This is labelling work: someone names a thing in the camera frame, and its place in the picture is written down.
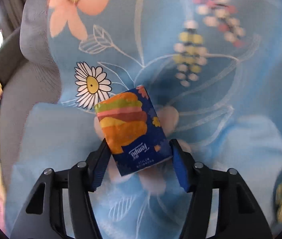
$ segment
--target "white daisy print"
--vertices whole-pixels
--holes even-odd
[[[106,72],[102,67],[89,67],[86,62],[78,62],[75,69],[75,77],[78,81],[78,94],[76,103],[78,107],[92,109],[99,101],[109,98],[108,92],[112,90],[111,81],[106,79]]]

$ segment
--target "gray upholstery fabric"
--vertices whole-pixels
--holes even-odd
[[[22,61],[25,61],[19,47],[19,37],[20,28],[16,29],[0,48],[0,83],[3,87]]]
[[[0,155],[7,187],[12,166],[18,160],[23,127],[29,111],[38,102],[56,103],[61,93],[59,71],[49,53],[46,39],[46,5],[47,0],[26,1],[20,30],[20,48],[25,59],[19,63],[4,87],[0,103]],[[11,44],[17,46],[14,39]],[[0,62],[3,62],[3,58],[12,60],[18,54],[5,51],[9,49],[2,49]],[[4,81],[8,75],[4,74],[4,65],[1,68],[3,72],[0,78]]]

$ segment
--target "brown curtain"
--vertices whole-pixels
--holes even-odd
[[[26,0],[0,0],[0,29],[7,38],[21,25],[22,11]]]

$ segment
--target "blue fabric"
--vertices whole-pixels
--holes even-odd
[[[111,81],[108,96],[143,84],[168,139],[177,138],[196,161],[209,167],[236,168],[275,227],[273,195],[282,180],[282,0],[230,4],[246,32],[241,48],[224,40],[231,35],[206,26],[212,19],[198,14],[205,8],[191,0],[109,0],[96,16],[77,10],[88,41],[74,37],[68,24],[57,36],[48,35],[60,70],[60,105],[40,104],[27,119],[7,198],[8,231],[44,168],[69,168],[101,142],[89,109],[94,102],[85,106],[86,112],[75,109],[81,96],[76,97],[81,85],[75,77],[77,62],[86,62],[90,71],[102,67]],[[48,10],[48,21],[54,10]],[[190,71],[184,77],[184,68],[172,60],[184,22],[193,19],[209,51],[197,81],[191,80],[195,76]],[[91,195],[103,238],[135,239],[178,238],[190,198],[179,186],[171,161],[159,165],[156,176],[140,173],[118,180],[108,170]]]

